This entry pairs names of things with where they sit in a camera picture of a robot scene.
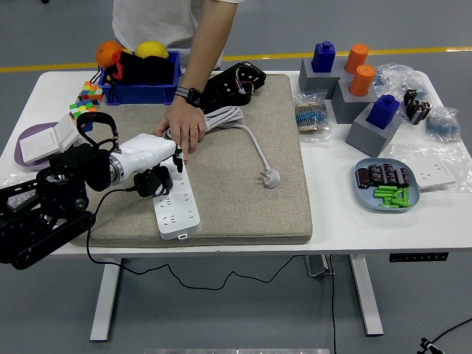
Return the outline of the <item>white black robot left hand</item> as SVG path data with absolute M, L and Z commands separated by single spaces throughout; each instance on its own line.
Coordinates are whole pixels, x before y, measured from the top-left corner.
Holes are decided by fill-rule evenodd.
M 111 183 L 121 184 L 133 176 L 134 189 L 142 197 L 168 195 L 173 188 L 170 171 L 161 163 L 171 159 L 178 172 L 183 170 L 181 149 L 169 139 L 141 133 L 110 155 Z

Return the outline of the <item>person's hand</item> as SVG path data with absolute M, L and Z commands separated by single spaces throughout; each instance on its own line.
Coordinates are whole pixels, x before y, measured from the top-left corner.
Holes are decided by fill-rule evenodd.
M 188 161 L 198 143 L 206 133 L 204 113 L 200 108 L 191 106 L 183 97 L 176 97 L 153 129 L 156 136 L 163 137 L 170 129 L 172 140 L 182 149 L 183 160 Z

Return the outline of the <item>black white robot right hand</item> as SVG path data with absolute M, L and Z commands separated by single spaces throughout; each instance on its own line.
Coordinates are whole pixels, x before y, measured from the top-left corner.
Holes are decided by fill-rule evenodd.
M 443 352 L 437 348 L 431 341 L 422 337 L 420 342 L 421 351 L 418 353 L 431 353 L 431 354 L 443 354 Z

